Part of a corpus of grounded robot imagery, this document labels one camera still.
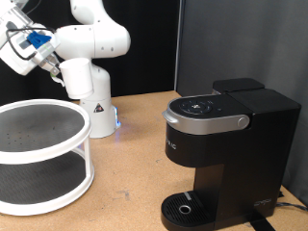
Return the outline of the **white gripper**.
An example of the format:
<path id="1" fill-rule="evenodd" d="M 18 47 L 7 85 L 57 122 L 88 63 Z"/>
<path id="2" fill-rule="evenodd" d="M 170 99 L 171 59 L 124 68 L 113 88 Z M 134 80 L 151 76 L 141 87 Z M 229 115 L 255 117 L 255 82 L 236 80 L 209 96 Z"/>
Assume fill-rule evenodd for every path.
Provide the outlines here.
<path id="1" fill-rule="evenodd" d="M 21 25 L 8 21 L 2 27 L 1 60 L 20 75 L 27 75 L 35 67 L 48 71 L 52 77 L 60 73 L 55 55 L 60 41 L 55 31 L 41 24 Z"/>

